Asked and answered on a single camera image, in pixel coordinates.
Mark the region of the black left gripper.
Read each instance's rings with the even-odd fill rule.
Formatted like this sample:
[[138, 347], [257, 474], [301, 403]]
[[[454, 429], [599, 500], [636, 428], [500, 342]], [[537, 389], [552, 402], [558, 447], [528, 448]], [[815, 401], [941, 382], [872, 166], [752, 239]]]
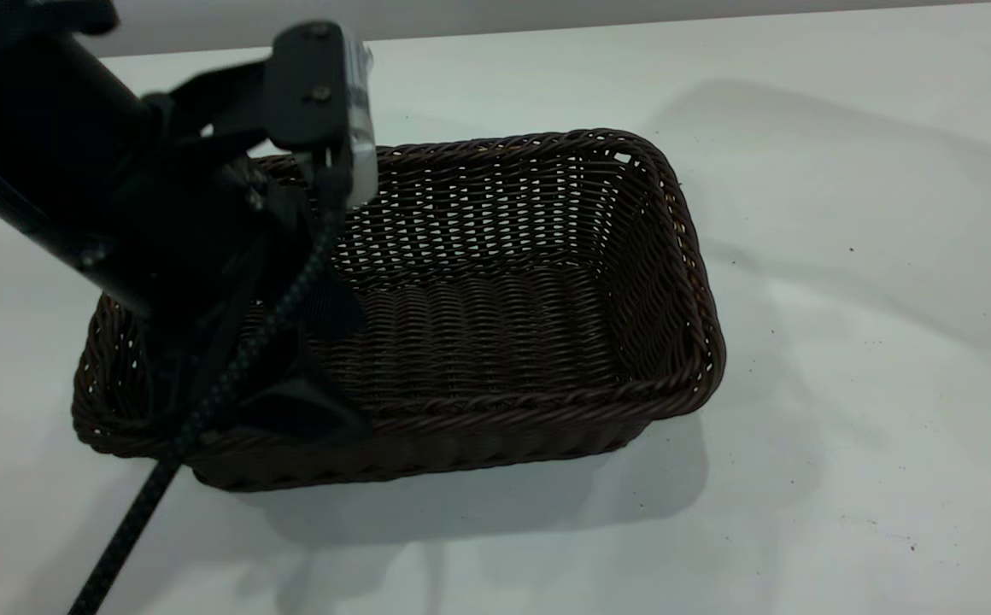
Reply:
[[[300, 197], [250, 160], [272, 139], [260, 110], [125, 113], [118, 172], [118, 302], [139, 323], [144, 411], [183, 413], [225, 370], [254, 299], [276, 302], [324, 242]], [[321, 273], [302, 302], [312, 339], [366, 326], [339, 273]], [[366, 440], [373, 421], [319, 367], [294, 369], [237, 406], [246, 430], [323, 445]]]

